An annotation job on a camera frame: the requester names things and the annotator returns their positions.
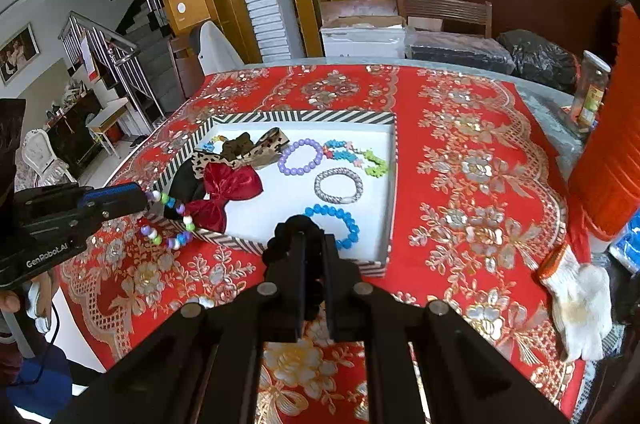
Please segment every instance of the glass jar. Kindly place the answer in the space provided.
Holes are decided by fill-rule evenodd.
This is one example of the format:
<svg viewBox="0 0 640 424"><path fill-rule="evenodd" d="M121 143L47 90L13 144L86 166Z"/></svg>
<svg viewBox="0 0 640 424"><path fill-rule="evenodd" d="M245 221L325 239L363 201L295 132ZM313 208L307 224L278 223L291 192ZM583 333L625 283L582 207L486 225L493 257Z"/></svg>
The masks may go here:
<svg viewBox="0 0 640 424"><path fill-rule="evenodd" d="M580 79L575 90L569 117L580 128L591 128L602 97L609 85L611 67L588 50L583 52L580 63Z"/></svg>

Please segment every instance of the staircase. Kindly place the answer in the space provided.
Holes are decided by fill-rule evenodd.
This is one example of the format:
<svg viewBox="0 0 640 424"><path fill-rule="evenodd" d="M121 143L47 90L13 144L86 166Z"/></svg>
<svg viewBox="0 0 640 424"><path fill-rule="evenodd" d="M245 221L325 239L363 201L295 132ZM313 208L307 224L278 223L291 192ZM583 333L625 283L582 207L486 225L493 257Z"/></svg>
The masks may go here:
<svg viewBox="0 0 640 424"><path fill-rule="evenodd" d="M58 38L71 61L82 61L86 38L105 86L129 99L151 133L184 101L168 46L171 34L160 0L134 0L116 31L71 11Z"/></svg>
<svg viewBox="0 0 640 424"><path fill-rule="evenodd" d="M158 97L162 110L169 115L177 110L184 100L182 90L175 77L169 52L167 41L170 35L165 36L167 30L149 23L148 14L150 11L144 0L139 6L140 12L133 16L133 24L124 31L120 28L116 31L135 43L140 49L138 54L140 66L145 72L151 89ZM144 98L141 102L143 107L157 109L153 101L148 98ZM148 115L150 118L155 117L151 111L148 111L148 114L150 114Z"/></svg>

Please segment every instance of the black bag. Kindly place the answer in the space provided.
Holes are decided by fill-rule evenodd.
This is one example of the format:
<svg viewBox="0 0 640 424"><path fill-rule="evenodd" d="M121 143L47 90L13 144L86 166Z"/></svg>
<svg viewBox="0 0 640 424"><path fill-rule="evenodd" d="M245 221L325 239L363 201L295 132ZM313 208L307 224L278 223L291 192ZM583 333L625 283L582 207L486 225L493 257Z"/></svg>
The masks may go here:
<svg viewBox="0 0 640 424"><path fill-rule="evenodd" d="M513 76L574 94L578 65L574 54L528 30L504 32L498 42L516 65Z"/></svg>

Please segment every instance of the white chair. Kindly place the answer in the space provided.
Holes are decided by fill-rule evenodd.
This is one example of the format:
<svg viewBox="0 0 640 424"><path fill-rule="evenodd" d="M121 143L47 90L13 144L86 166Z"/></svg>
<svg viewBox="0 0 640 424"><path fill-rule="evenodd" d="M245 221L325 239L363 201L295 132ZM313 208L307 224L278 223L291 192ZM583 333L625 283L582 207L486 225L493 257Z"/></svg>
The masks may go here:
<svg viewBox="0 0 640 424"><path fill-rule="evenodd" d="M70 182L77 182L69 166L53 152L49 136L42 129L32 129L24 136L22 159L38 174L37 186L59 184L65 175Z"/></svg>
<svg viewBox="0 0 640 424"><path fill-rule="evenodd" d="M239 70L244 62L233 45L220 32L213 21L196 27L190 34L191 46L205 76L222 71Z"/></svg>

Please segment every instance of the jar label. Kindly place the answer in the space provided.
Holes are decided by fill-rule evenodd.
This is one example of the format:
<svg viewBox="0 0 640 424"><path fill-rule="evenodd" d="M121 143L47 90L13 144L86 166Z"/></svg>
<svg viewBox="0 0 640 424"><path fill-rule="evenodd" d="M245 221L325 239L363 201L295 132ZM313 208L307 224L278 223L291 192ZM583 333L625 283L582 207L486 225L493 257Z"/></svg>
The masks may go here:
<svg viewBox="0 0 640 424"><path fill-rule="evenodd" d="M602 97L604 96L604 90L600 89L596 86L589 87L587 92L587 96L584 99L584 105L582 106L582 111L580 111L580 119L587 124L592 124L595 120L595 114L598 108L600 107L600 103L602 102Z"/></svg>

